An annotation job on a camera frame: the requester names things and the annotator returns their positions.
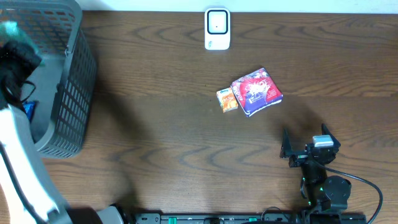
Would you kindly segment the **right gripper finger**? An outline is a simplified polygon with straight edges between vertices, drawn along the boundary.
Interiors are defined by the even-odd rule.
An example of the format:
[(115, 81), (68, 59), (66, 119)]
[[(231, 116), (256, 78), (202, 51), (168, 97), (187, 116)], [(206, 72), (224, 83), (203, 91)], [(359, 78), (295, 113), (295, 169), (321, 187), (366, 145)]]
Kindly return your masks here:
[(327, 128), (325, 123), (322, 123), (321, 125), (321, 129), (322, 129), (322, 134), (323, 135), (329, 135), (333, 141), (334, 144), (339, 144), (340, 142), (334, 137), (334, 135), (332, 135), (332, 133), (330, 132), (330, 130)]
[(287, 129), (283, 130), (281, 151), (292, 151), (292, 145), (289, 139), (289, 134), (287, 132)]

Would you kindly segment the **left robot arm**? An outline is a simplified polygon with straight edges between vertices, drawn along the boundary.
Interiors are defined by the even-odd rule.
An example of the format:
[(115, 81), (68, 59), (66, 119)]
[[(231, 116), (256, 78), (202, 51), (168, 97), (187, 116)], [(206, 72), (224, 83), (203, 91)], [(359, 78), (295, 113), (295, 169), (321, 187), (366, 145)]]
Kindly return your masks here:
[(22, 86), (40, 63), (25, 43), (10, 40), (1, 47), (1, 188), (11, 223), (125, 223), (114, 205), (72, 208), (53, 184), (21, 100)]

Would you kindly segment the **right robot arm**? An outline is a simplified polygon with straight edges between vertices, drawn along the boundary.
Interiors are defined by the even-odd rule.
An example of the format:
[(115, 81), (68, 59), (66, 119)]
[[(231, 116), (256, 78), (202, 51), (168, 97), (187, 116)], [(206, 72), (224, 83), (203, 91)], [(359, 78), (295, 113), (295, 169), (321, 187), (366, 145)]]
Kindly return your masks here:
[(325, 165), (336, 158), (341, 144), (325, 124), (321, 129), (321, 135), (312, 137), (301, 151), (293, 149), (287, 130), (283, 131), (280, 157), (289, 159), (289, 167), (301, 169), (300, 191), (308, 200), (308, 208), (297, 215), (301, 223), (341, 223), (351, 195), (349, 180), (326, 173)]

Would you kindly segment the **teal white snack packet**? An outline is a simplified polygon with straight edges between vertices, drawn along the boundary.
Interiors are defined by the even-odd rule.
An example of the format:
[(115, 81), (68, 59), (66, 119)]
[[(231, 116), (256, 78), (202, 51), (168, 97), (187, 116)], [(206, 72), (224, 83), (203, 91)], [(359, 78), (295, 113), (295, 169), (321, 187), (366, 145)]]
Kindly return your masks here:
[(39, 48), (17, 22), (1, 22), (1, 62), (12, 60), (33, 71), (42, 64)]

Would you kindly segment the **red purple snack bag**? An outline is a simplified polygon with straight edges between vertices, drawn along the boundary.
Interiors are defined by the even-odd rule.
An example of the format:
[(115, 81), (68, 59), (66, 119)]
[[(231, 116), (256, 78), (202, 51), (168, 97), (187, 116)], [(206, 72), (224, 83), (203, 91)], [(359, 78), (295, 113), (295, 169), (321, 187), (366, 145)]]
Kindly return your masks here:
[(284, 97), (265, 68), (235, 80), (230, 87), (247, 117), (280, 103)]

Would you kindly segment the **blue snack wrapper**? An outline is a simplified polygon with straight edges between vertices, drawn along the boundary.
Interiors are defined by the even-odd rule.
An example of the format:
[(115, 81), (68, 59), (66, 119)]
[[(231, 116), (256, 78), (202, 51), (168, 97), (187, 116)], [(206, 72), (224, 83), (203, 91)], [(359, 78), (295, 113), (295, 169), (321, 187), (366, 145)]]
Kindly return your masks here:
[(24, 107), (24, 110), (25, 110), (28, 120), (32, 121), (37, 102), (36, 101), (25, 101), (25, 102), (23, 102), (22, 105)]

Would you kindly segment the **orange Kleenex tissue pack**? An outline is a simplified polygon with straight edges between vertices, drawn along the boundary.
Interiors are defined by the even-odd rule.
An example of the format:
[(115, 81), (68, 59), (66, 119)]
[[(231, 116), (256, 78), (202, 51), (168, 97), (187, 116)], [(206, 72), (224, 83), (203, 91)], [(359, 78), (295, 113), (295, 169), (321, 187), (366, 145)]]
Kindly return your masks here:
[(224, 113), (238, 108), (238, 102), (231, 87), (217, 91), (216, 96)]

